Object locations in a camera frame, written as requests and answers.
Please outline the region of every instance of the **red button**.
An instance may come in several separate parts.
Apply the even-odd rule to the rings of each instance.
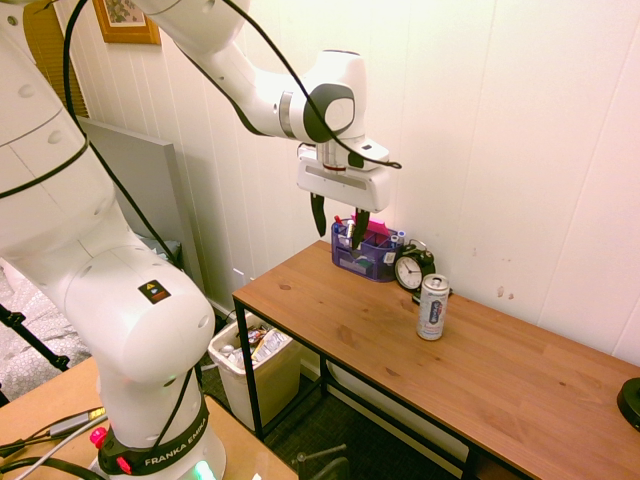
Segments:
[[[118,465],[124,473],[126,473],[127,475],[131,475],[131,466],[124,458],[118,457],[116,458],[116,462],[118,462]]]

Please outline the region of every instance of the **clock face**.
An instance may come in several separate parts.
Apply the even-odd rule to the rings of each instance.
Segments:
[[[422,270],[415,258],[400,257],[396,262],[396,278],[408,290],[417,290],[422,282]]]

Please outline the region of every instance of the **pink object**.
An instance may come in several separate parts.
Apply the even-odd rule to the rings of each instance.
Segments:
[[[354,222],[356,221],[355,214],[352,213],[351,218]],[[379,233],[380,235],[386,235],[387,237],[391,236],[391,232],[389,232],[389,229],[384,224],[384,222],[382,220],[376,220],[375,218],[369,218],[369,225],[367,225],[367,230],[373,233]]]
[[[107,438],[107,429],[104,427],[98,427],[91,435],[89,435],[89,440],[93,443],[96,448],[102,448],[102,444],[104,443],[104,439]]]

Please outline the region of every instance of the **white trash bin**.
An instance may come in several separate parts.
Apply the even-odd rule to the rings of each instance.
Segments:
[[[266,324],[249,312],[246,313],[246,319],[247,327]],[[209,356],[218,365],[231,411],[236,418],[255,431],[244,364],[238,367],[220,353],[225,345],[240,348],[238,324],[235,322],[227,325],[213,337],[209,343]],[[298,393],[300,354],[300,344],[287,337],[276,352],[253,366],[263,426],[280,413]]]

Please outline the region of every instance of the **wooden table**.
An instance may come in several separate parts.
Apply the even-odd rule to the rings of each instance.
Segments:
[[[463,478],[489,458],[525,478],[640,479],[640,433],[616,405],[639,367],[458,295],[443,337],[422,340],[411,295],[336,267],[324,242],[234,300],[239,320],[263,317],[468,445]]]
[[[41,387],[0,408],[0,444],[26,438],[39,428],[59,418],[100,406],[96,393],[98,372],[92,359],[86,360]],[[251,480],[255,473],[263,480],[294,480],[297,475],[244,426],[207,399],[209,425],[214,429],[227,453],[225,480]],[[89,432],[73,440],[55,458],[88,467],[96,456],[89,442]],[[34,445],[5,459],[11,462],[20,457],[40,456],[50,450],[51,443]],[[22,470],[6,474],[4,480],[15,478]],[[69,480],[68,474],[42,467],[29,479]]]

